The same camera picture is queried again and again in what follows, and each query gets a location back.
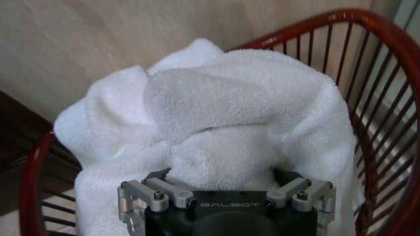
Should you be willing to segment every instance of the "beige wall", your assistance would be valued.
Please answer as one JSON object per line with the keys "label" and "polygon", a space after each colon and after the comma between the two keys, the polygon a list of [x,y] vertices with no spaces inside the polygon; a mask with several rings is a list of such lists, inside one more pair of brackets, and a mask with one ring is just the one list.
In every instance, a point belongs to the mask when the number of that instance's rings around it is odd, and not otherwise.
{"label": "beige wall", "polygon": [[395,1],[372,1],[3,0],[0,90],[54,120],[95,80],[196,37],[228,49],[340,7],[392,12]]}

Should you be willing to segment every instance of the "screw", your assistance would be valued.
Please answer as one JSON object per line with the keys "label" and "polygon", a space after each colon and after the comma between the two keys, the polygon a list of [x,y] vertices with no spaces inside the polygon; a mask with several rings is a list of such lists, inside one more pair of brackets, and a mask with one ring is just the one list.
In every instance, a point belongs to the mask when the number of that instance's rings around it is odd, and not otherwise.
{"label": "screw", "polygon": [[191,198],[187,203],[187,210],[194,210],[198,207],[199,201],[196,198]]}
{"label": "screw", "polygon": [[299,198],[300,200],[308,200],[308,193],[307,193],[304,190],[300,190],[300,191],[298,192],[298,198]]}
{"label": "screw", "polygon": [[155,200],[162,200],[166,197],[166,194],[162,191],[156,191],[154,194]]}
{"label": "screw", "polygon": [[267,199],[264,201],[264,206],[266,206],[267,209],[272,209],[272,208],[275,208],[275,203],[271,200]]}

